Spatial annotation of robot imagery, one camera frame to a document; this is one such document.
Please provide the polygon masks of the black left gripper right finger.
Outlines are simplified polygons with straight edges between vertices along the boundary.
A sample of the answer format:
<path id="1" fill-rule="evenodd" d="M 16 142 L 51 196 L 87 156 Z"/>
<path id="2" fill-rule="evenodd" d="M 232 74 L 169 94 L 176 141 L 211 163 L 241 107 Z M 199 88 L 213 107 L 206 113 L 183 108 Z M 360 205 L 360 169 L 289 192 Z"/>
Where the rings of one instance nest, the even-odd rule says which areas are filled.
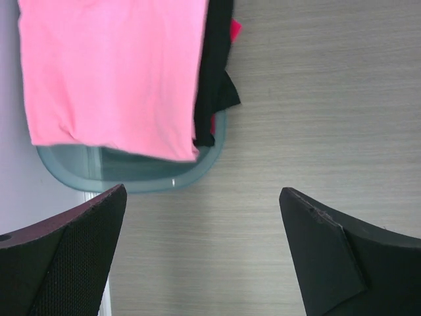
<path id="1" fill-rule="evenodd" d="M 283 188 L 280 211 L 307 315 L 419 315 L 420 239 Z"/>

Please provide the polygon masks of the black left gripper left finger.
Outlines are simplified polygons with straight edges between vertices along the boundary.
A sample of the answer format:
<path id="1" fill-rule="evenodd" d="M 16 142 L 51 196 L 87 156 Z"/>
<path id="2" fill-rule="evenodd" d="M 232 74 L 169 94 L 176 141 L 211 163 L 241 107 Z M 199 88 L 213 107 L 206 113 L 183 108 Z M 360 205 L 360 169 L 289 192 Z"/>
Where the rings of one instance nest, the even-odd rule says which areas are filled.
<path id="1" fill-rule="evenodd" d="M 126 210 L 119 184 L 1 235 L 2 315 L 97 315 Z"/>

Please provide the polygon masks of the pink t shirt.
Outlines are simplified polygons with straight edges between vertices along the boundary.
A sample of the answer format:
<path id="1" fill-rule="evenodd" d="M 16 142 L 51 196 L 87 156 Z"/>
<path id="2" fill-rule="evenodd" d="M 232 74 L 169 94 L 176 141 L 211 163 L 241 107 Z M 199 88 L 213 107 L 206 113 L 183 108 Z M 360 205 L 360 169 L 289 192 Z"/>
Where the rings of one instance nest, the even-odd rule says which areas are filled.
<path id="1" fill-rule="evenodd" d="M 195 161 L 206 1 L 20 1 L 24 106 L 36 146 Z"/>

